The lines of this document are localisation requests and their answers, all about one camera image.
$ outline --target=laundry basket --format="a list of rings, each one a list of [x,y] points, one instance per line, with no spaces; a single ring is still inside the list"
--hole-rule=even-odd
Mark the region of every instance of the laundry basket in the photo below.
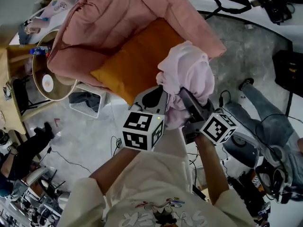
[[[77,91],[77,89],[79,91],[87,91],[100,96],[98,112],[95,112],[92,108],[88,107],[86,102],[70,104],[70,108],[97,119],[99,117],[99,112],[104,107],[107,93],[98,87],[92,87],[84,83],[78,84],[75,91]]]

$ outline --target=person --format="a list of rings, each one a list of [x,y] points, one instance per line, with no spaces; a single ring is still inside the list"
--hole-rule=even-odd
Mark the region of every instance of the person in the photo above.
[[[165,131],[153,152],[122,148],[89,178],[79,179],[58,227],[254,227],[230,190],[213,143],[196,138],[212,204],[192,194],[192,169],[181,135]],[[106,222],[103,195],[110,208]]]
[[[29,138],[6,155],[0,153],[0,196],[6,197],[13,192],[14,184],[11,181],[21,180],[28,173],[32,160],[39,154],[54,138],[52,128],[49,123],[44,124],[44,129],[36,128],[35,136]]]
[[[255,106],[261,121],[252,119],[236,102],[229,101],[224,108],[260,141],[260,151],[273,166],[284,161],[292,186],[303,186],[303,139],[294,131],[288,118],[270,103],[254,86],[254,79],[245,79],[240,85],[246,98]]]

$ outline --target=forearm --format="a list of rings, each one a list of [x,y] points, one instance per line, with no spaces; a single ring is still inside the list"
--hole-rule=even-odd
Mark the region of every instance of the forearm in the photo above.
[[[205,136],[198,136],[196,144],[205,171],[209,197],[215,204],[220,194],[229,190],[228,182],[213,143]]]
[[[114,157],[98,168],[90,178],[94,178],[103,195],[105,195],[117,177],[127,167],[127,165],[136,157],[140,151],[129,148],[123,148]]]
[[[9,177],[11,167],[13,166],[13,161],[14,161],[15,154],[16,154],[16,151],[14,149],[11,149],[9,156],[7,157],[7,159],[5,160],[5,162],[3,163],[3,165],[0,169],[0,172],[6,178]]]

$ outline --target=bottle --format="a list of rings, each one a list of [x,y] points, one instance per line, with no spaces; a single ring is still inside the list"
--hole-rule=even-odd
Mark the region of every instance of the bottle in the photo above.
[[[29,53],[32,55],[45,55],[50,52],[51,47],[49,46],[37,46],[35,48],[30,49]]]

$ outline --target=sneaker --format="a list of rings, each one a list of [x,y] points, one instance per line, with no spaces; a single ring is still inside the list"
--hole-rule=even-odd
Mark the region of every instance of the sneaker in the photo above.
[[[253,85],[255,80],[253,78],[246,78],[240,85],[239,85],[239,90],[242,91],[243,86],[246,84],[251,84]]]

